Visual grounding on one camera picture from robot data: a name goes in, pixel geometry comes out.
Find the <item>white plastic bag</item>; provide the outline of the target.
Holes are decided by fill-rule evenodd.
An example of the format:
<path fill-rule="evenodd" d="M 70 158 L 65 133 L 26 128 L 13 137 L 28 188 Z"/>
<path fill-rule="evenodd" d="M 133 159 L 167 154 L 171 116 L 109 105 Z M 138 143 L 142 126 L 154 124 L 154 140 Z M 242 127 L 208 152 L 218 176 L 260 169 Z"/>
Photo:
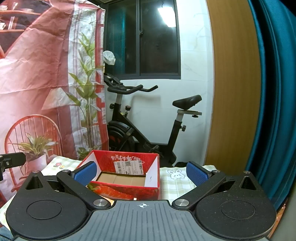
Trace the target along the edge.
<path fill-rule="evenodd" d="M 103 52 L 103 61 L 108 65 L 114 66 L 115 62 L 116 62 L 116 58 L 115 58 L 113 52 L 108 51 L 108 50 L 104 51 Z"/>

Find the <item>printed red backdrop cloth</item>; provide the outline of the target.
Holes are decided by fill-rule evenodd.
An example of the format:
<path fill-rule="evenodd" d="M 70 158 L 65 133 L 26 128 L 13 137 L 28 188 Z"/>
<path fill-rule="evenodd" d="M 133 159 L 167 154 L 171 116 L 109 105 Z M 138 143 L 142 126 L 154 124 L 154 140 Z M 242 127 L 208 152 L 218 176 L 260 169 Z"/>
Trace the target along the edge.
<path fill-rule="evenodd" d="M 91 1 L 1 1 L 1 153 L 5 204 L 53 156 L 83 160 L 108 148 L 105 10 Z"/>

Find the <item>teal curtain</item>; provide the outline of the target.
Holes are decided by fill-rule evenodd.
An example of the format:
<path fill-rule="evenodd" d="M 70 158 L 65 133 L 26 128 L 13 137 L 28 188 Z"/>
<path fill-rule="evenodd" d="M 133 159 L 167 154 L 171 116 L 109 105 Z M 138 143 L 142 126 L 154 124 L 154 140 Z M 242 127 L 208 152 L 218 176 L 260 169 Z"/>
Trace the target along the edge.
<path fill-rule="evenodd" d="M 295 180 L 295 2 L 248 3 L 259 46 L 261 87 L 246 168 L 278 209 Z"/>

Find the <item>dark window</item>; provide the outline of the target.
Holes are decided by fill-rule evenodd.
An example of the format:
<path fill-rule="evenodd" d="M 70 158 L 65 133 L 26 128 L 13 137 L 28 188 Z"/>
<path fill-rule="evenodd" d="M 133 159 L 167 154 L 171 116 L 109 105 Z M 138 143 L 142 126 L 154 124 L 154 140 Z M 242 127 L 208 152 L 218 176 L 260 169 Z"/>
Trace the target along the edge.
<path fill-rule="evenodd" d="M 121 80 L 181 77 L 176 1 L 110 1 L 104 7 L 104 49 L 115 56 L 107 73 Z"/>

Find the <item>wooden door panel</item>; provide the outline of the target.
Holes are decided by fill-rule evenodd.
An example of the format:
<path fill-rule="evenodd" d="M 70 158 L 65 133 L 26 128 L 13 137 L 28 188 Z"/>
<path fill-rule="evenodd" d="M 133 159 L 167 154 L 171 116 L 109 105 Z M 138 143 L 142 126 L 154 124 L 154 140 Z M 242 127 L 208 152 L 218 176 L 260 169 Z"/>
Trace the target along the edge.
<path fill-rule="evenodd" d="M 246 167 L 261 95 L 257 34 L 248 1 L 208 1 L 214 97 L 205 163 L 228 175 Z"/>

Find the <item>red strawberry cardboard box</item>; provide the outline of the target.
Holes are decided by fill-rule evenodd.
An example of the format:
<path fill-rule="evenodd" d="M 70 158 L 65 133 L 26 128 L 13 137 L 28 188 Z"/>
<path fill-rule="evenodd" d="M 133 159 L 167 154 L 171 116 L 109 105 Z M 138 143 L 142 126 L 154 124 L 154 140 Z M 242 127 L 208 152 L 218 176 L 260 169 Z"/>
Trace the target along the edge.
<path fill-rule="evenodd" d="M 93 161 L 95 176 L 87 187 L 112 200 L 157 200 L 159 155 L 93 150 L 78 167 Z"/>

